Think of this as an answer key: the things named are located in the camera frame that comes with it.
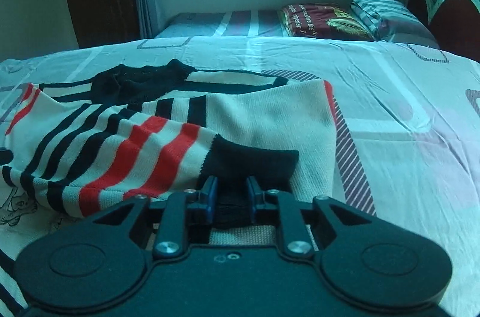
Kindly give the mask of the patterned white bed sheet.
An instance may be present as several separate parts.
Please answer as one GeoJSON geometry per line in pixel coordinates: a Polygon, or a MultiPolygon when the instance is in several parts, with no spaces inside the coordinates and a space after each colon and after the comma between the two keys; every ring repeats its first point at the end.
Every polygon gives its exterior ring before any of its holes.
{"type": "Polygon", "coordinates": [[[20,85],[164,66],[321,79],[333,88],[331,194],[297,199],[315,250],[212,242],[189,227],[152,250],[166,199],[133,196],[24,246],[12,316],[477,316],[479,64],[427,46],[286,37],[174,37],[1,63],[1,122],[20,85]]]}

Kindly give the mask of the red heart-shaped headboard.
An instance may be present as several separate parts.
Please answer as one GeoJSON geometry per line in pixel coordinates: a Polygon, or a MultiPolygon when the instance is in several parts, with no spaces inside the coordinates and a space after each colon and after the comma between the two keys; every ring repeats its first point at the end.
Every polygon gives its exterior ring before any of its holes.
{"type": "Polygon", "coordinates": [[[405,0],[443,51],[479,62],[479,0],[405,0]]]}

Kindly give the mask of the striped knit sweater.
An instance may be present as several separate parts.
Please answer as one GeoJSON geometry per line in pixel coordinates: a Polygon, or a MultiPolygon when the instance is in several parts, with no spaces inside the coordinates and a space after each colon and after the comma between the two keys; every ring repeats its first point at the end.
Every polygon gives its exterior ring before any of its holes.
{"type": "Polygon", "coordinates": [[[67,83],[28,83],[1,121],[1,314],[24,299],[9,267],[43,235],[133,196],[155,201],[219,185],[214,243],[266,244],[248,226],[242,184],[307,201],[331,194],[332,85],[247,71],[120,65],[67,83]]]}

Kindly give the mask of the striped grey pillow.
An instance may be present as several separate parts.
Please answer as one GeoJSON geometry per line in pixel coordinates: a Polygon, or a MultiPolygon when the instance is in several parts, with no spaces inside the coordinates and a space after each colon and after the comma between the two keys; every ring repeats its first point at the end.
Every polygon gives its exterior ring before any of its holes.
{"type": "Polygon", "coordinates": [[[376,41],[439,49],[433,34],[396,0],[352,0],[351,10],[376,41]]]}

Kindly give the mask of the dark red patterned pillow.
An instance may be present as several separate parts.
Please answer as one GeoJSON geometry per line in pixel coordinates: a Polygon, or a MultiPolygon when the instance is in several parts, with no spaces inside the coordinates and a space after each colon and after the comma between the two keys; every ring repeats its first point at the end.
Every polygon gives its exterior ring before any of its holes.
{"type": "Polygon", "coordinates": [[[291,37],[365,42],[374,40],[359,19],[336,5],[289,4],[281,9],[280,16],[291,37]]]}

